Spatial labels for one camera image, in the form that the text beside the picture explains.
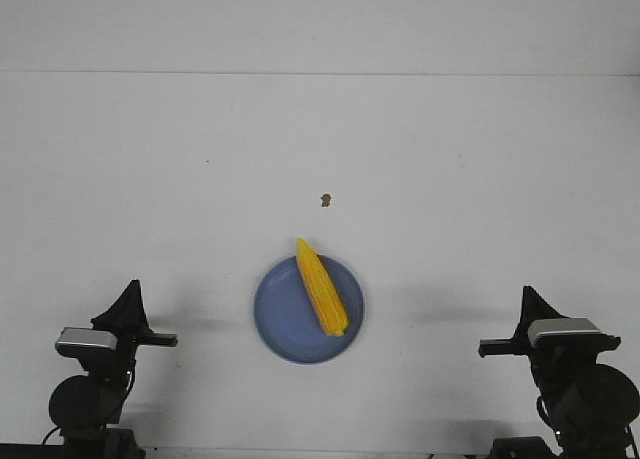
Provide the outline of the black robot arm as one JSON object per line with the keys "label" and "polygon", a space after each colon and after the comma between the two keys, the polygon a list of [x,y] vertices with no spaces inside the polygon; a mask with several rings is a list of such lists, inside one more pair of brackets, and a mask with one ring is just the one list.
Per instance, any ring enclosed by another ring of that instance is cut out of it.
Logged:
{"label": "black robot arm", "polygon": [[85,373],[65,379],[50,396],[49,417],[63,438],[61,456],[144,458],[133,430],[117,426],[136,382],[136,354],[141,346],[177,344],[175,334],[151,329],[137,279],[89,328],[63,328],[54,349],[77,360]]}
{"label": "black robot arm", "polygon": [[622,371],[600,363],[621,338],[586,318],[559,313],[531,286],[522,290],[510,338],[483,339],[478,353],[525,356],[539,392],[536,410],[561,452],[539,436],[496,438],[491,458],[625,458],[639,456],[631,424],[639,417],[639,389]]}

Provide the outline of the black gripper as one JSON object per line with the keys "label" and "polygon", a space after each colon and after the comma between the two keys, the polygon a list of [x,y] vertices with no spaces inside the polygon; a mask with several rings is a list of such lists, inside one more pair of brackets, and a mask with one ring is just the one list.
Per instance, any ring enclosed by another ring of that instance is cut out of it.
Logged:
{"label": "black gripper", "polygon": [[118,338],[116,347],[117,364],[122,374],[132,373],[135,369],[140,346],[173,348],[178,345],[176,334],[150,333],[139,279],[131,280],[118,299],[90,322],[95,330],[123,335]]}
{"label": "black gripper", "polygon": [[512,338],[481,340],[479,355],[526,355],[536,373],[569,374],[595,363],[600,353],[614,351],[621,344],[619,336],[603,333],[543,336],[533,343],[527,340],[534,321],[562,317],[532,286],[525,285]]}

